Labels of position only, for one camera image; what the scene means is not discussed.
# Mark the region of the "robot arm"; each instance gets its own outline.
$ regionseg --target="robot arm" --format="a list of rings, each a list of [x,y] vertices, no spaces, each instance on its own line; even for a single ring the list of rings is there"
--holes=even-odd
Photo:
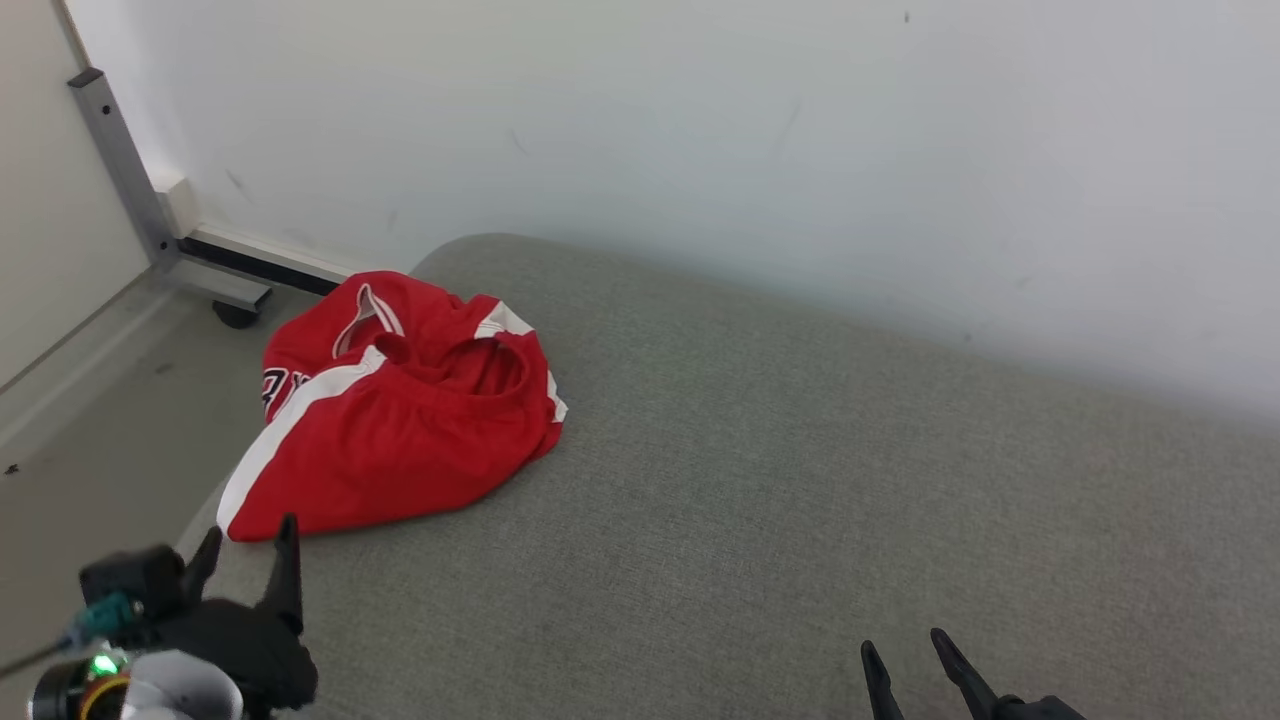
[[[941,628],[929,632],[933,650],[938,653],[947,679],[960,688],[969,715],[974,720],[1084,720],[1055,696],[1036,702],[1024,702],[1018,696],[996,697],[982,675],[969,664],[956,643]],[[867,694],[872,700],[874,720],[902,720],[902,711],[890,692],[888,670],[870,641],[863,643],[863,671],[867,674]]]
[[[186,565],[172,548],[154,547],[84,568],[88,610],[64,644],[102,638],[115,650],[50,669],[29,720],[266,720],[312,702],[317,673],[298,639],[297,519],[282,521],[270,580],[252,607],[202,597],[221,537],[211,528]]]

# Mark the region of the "white trim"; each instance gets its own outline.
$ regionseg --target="white trim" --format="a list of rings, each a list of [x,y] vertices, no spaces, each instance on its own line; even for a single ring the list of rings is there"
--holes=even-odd
[[[375,270],[378,268],[364,266],[361,263],[346,258],[321,258],[311,251],[300,251],[282,243],[259,240],[247,234],[200,223],[189,236],[192,240],[207,242],[218,247],[233,250],[241,255],[266,260],[291,270],[298,270],[308,275],[340,283],[356,273]]]
[[[248,497],[248,491],[253,488],[253,483],[257,482],[262,470],[275,457],[280,443],[289,437],[289,432],[302,420],[311,405],[347,392],[351,386],[381,368],[384,360],[387,356],[376,347],[369,346],[360,363],[329,368],[294,389],[288,405],[280,407],[275,419],[262,428],[257,439],[244,452],[239,465],[232,471],[232,477],[228,478],[227,488],[223,489],[223,497],[218,503],[218,527],[223,532],[230,528],[232,520],[236,519],[244,505],[244,498]]]
[[[333,341],[334,359],[340,357],[351,350],[351,333],[356,331],[356,325],[374,316],[381,323],[384,331],[404,337],[404,328],[401,325],[399,318],[396,316],[390,305],[378,297],[369,283],[365,283],[356,292],[356,318],[347,323],[347,327],[338,334],[338,340]]]
[[[531,332],[534,332],[534,327],[521,320],[520,315],[512,313],[511,307],[507,307],[507,304],[499,300],[493,306],[493,310],[489,310],[489,314],[476,325],[475,338],[485,340],[498,333],[529,334]],[[564,401],[556,395],[556,378],[552,377],[550,370],[547,370],[547,397],[552,398],[552,402],[556,404],[556,419],[552,421],[563,423],[564,415],[568,414],[568,405],[564,405]]]
[[[521,320],[520,315],[512,313],[511,307],[507,307],[507,304],[499,300],[493,306],[493,310],[489,310],[489,314],[480,320],[480,325],[476,327],[475,338],[484,340],[498,333],[529,334],[531,332],[534,332],[532,325]]]
[[[280,410],[283,410],[284,406],[288,405],[291,400],[293,400],[293,393],[297,392],[297,389],[298,389],[298,378],[300,377],[302,377],[302,373],[300,373],[297,370],[285,370],[284,372],[284,379],[280,380],[280,382],[282,383],[289,383],[289,389],[285,392],[284,400],[280,401],[280,406],[279,406],[279,409],[276,409],[276,413],[279,413]],[[306,383],[306,380],[303,380],[301,384],[307,384],[307,383]]]
[[[392,306],[388,305],[387,301],[383,300],[381,297],[378,297],[378,295],[372,290],[369,291],[369,297],[370,300],[374,301],[374,305],[380,310],[378,316],[381,318],[383,327],[387,328],[388,332],[393,332],[401,337],[404,337],[404,325],[401,324],[399,318],[396,316],[396,311],[392,310]]]
[[[553,423],[563,423],[564,415],[568,414],[568,405],[556,395],[556,378],[552,377],[552,372],[547,370],[547,397],[550,397],[556,402],[556,418],[552,419]]]

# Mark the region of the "black mechanical claw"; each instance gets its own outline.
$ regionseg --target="black mechanical claw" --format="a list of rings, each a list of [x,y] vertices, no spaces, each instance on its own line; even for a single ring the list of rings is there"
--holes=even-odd
[[[253,607],[225,598],[204,600],[218,566],[221,530],[212,528],[177,580],[182,606],[109,638],[127,650],[179,650],[216,665],[244,698],[251,719],[275,708],[300,708],[315,700],[317,673],[302,646],[302,582],[298,521],[292,514],[275,538],[275,565],[262,600]],[[146,597],[138,598],[143,605]]]
[[[929,638],[947,679],[960,688],[973,720],[1084,720],[1084,716],[1053,696],[1037,702],[1023,702],[1018,696],[997,698],[991,685],[942,629],[933,628]],[[874,719],[902,720],[897,701],[890,692],[888,671],[870,641],[863,643],[863,670],[867,674],[867,693],[870,696]]]

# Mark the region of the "white stripe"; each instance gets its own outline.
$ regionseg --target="white stripe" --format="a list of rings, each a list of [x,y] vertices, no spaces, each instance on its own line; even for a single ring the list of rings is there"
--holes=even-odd
[[[356,293],[356,319],[347,324],[347,328],[342,331],[338,340],[333,341],[333,356],[339,357],[351,350],[351,333],[356,331],[356,325],[374,316],[381,323],[384,331],[401,337],[404,336],[404,327],[401,325],[399,318],[396,316],[392,306],[381,297],[378,297],[369,283],[365,283],[360,286],[360,292]]]
[[[351,386],[374,374],[378,368],[381,368],[384,360],[387,360],[385,355],[379,352],[376,347],[369,346],[365,348],[365,355],[360,363],[329,368],[307,380],[302,387],[294,389],[289,404],[276,413],[270,425],[262,428],[257,439],[253,441],[253,445],[248,446],[244,456],[241,457],[239,465],[236,466],[232,477],[227,480],[227,488],[223,489],[223,498],[218,503],[218,527],[223,532],[230,528],[232,520],[236,519],[236,514],[244,505],[244,498],[248,497],[248,491],[253,488],[253,483],[257,482],[262,470],[275,457],[275,451],[280,448],[280,443],[289,437],[289,432],[302,420],[311,404],[347,392],[351,389]]]
[[[506,302],[498,301],[489,310],[489,314],[480,320],[480,325],[476,327],[476,340],[484,340],[494,337],[498,333],[511,333],[511,334],[529,334],[534,332],[534,327],[520,319],[520,315],[511,311]],[[556,395],[556,378],[552,377],[552,372],[547,370],[547,397],[552,398],[556,404],[556,423],[563,423],[564,415],[568,413],[568,405]]]
[[[550,397],[556,402],[556,419],[553,423],[563,423],[564,415],[568,414],[568,405],[556,395],[556,378],[552,377],[552,372],[547,370],[547,397]]]
[[[404,337],[404,327],[399,324],[399,318],[396,316],[396,311],[392,310],[392,306],[388,305],[381,297],[374,295],[374,291],[371,290],[369,291],[369,297],[374,301],[374,306],[380,310],[378,316],[383,320],[383,328]]]
[[[498,302],[489,310],[489,314],[480,320],[476,327],[476,340],[493,337],[498,333],[529,334],[534,332],[532,325],[520,319],[520,315],[511,311],[506,302]]]
[[[369,283],[360,286],[360,291],[356,292],[356,316],[349,323],[347,323],[347,327],[342,331],[342,333],[338,334],[338,340],[333,341],[334,357],[338,357],[342,354],[351,350],[351,333],[355,332],[356,325],[358,325],[364,320],[367,320],[369,318],[372,318],[374,314],[378,313],[375,307],[365,304],[365,296],[367,293],[372,293],[372,290],[370,290]]]

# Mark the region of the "caster wheel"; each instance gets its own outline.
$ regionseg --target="caster wheel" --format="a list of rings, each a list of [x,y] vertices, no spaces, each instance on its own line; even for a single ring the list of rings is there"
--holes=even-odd
[[[259,313],[255,313],[253,310],[244,310],[243,307],[228,305],[216,300],[214,301],[214,314],[218,315],[218,319],[221,320],[224,325],[237,331],[253,327],[253,323],[256,323],[259,318]]]

